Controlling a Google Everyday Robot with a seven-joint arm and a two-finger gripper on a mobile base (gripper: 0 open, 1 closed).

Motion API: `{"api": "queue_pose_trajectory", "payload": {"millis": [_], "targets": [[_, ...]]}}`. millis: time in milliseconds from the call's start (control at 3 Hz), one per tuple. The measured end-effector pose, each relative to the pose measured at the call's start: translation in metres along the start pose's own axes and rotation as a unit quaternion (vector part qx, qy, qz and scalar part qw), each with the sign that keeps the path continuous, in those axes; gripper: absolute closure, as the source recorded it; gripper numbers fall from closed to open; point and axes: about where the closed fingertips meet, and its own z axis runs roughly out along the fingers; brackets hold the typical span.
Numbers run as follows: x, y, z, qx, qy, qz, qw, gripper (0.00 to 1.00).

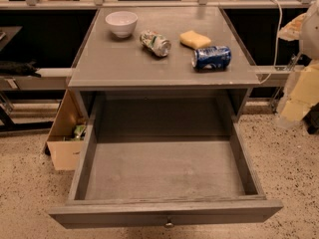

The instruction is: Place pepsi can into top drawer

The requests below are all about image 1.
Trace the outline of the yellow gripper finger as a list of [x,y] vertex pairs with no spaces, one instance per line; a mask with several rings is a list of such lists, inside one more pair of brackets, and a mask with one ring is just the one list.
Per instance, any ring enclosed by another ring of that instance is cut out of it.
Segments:
[[283,121],[301,121],[319,103],[319,64],[311,64],[301,71],[292,72],[278,105]]
[[298,40],[300,36],[301,26],[306,14],[302,13],[295,17],[279,30],[278,37],[285,41]]

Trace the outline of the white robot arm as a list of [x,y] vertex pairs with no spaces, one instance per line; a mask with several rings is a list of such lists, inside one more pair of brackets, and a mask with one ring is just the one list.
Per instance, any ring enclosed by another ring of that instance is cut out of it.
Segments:
[[299,53],[311,59],[308,66],[288,77],[277,109],[283,121],[298,122],[319,103],[319,0],[282,27],[279,38],[298,40]]

